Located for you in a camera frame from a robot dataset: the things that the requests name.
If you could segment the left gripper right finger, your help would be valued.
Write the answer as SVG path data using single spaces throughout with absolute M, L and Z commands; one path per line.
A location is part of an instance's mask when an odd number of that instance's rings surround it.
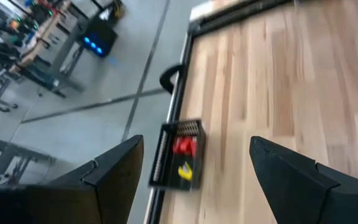
M 261 136 L 255 174 L 277 223 L 358 223 L 358 179 Z

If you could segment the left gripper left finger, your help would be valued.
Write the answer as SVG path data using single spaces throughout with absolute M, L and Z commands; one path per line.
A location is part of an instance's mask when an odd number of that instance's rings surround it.
M 0 224 L 126 223 L 143 158 L 135 135 L 46 184 L 0 185 Z

